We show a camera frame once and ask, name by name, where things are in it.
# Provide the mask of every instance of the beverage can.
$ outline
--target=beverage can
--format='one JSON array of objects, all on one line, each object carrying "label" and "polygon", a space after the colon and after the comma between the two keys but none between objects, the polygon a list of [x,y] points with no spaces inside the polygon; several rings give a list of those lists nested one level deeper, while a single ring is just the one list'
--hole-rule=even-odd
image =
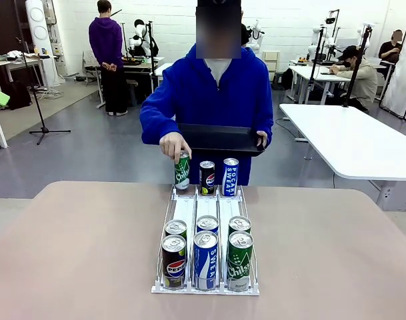
[{"label": "beverage can", "polygon": [[215,192],[215,164],[211,161],[200,163],[200,193],[212,195]]},{"label": "beverage can", "polygon": [[181,152],[179,163],[175,165],[175,186],[179,190],[186,190],[189,187],[189,154]]},{"label": "beverage can", "polygon": [[200,231],[211,231],[217,235],[219,230],[219,221],[217,218],[212,217],[211,215],[204,215],[197,220],[197,232]]},{"label": "beverage can", "polygon": [[228,235],[236,231],[245,231],[250,233],[251,231],[251,221],[243,216],[232,217],[229,220],[229,232]]},{"label": "beverage can", "polygon": [[228,239],[227,286],[232,291],[245,291],[250,285],[250,262],[253,237],[245,231],[236,231]]},{"label": "beverage can", "polygon": [[170,220],[164,226],[165,236],[180,235],[187,239],[187,224],[182,220]]},{"label": "beverage can", "polygon": [[217,236],[211,231],[200,231],[194,237],[195,288],[209,291],[216,288]]},{"label": "beverage can", "polygon": [[180,289],[185,284],[186,240],[180,235],[169,235],[164,238],[162,249],[165,286]]},{"label": "beverage can", "polygon": [[238,183],[238,160],[228,158],[223,161],[222,195],[235,197],[237,195]]}]

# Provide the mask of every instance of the beige jacket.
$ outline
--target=beige jacket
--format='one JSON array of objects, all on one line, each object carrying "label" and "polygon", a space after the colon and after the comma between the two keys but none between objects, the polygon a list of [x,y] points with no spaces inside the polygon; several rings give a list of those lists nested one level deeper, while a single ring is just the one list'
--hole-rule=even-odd
[{"label": "beige jacket", "polygon": [[[340,72],[337,73],[338,77],[352,78],[353,70],[339,67]],[[375,68],[363,58],[360,68],[357,73],[354,88],[352,89],[351,98],[356,98],[364,107],[370,106],[375,100],[377,91],[377,72]]]}]

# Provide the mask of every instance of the white shelf organizer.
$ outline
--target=white shelf organizer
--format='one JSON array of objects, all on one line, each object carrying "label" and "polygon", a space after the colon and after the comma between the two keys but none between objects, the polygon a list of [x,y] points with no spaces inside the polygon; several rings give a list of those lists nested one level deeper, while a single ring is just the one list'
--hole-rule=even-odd
[{"label": "white shelf organizer", "polygon": [[[182,289],[172,290],[164,286],[163,256],[161,244],[164,238],[164,225],[162,228],[160,246],[157,259],[157,274],[155,284],[152,286],[152,293],[184,293],[198,295],[259,295],[259,282],[257,277],[257,258],[255,244],[253,244],[253,254],[251,258],[251,271],[249,276],[249,286],[247,290],[235,292],[228,289],[227,285],[227,248],[228,248],[228,228],[229,220],[232,217],[242,215],[249,218],[244,199],[243,188],[240,187],[236,197],[224,197],[220,193],[219,187],[213,196],[202,196],[195,188],[194,194],[178,194],[174,186],[172,187],[169,203],[165,214],[164,225],[172,219],[183,220],[187,224],[187,266],[185,269],[185,283]],[[195,288],[193,283],[193,243],[196,231],[196,221],[203,215],[210,215],[218,218],[218,256],[216,288],[210,291],[201,291]]]}]

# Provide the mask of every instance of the pepsi logo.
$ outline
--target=pepsi logo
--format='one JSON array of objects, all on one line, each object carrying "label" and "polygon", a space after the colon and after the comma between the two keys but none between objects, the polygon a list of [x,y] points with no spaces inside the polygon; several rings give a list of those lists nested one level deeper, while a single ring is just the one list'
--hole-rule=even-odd
[{"label": "pepsi logo", "polygon": [[205,182],[209,187],[214,186],[215,185],[215,174],[208,176],[208,178],[206,179]]},{"label": "pepsi logo", "polygon": [[170,263],[167,266],[167,273],[172,277],[180,277],[185,269],[185,260]]}]

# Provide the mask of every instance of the man in blue hoodie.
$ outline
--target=man in blue hoodie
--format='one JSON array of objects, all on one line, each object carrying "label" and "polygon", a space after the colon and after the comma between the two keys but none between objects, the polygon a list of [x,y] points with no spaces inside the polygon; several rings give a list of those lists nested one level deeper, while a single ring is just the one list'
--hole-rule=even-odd
[{"label": "man in blue hoodie", "polygon": [[[207,19],[199,21],[199,7],[204,8]],[[226,11],[231,12],[232,19],[217,16]],[[199,0],[197,44],[163,72],[162,84],[142,106],[142,141],[160,144],[162,152],[176,163],[181,150],[187,151],[191,156],[192,184],[199,183],[200,162],[208,160],[215,163],[215,184],[221,185],[223,160],[235,157],[239,160],[238,184],[248,185],[251,158],[192,151],[177,123],[250,127],[260,136],[259,145],[267,147],[271,142],[273,104],[269,74],[251,49],[241,48],[240,16],[240,0]],[[209,59],[200,59],[201,55]]]},{"label": "man in blue hoodie", "polygon": [[127,114],[127,83],[125,80],[122,52],[123,37],[118,23],[111,20],[111,3],[97,2],[99,18],[90,24],[90,45],[101,65],[103,95],[108,115]]}]

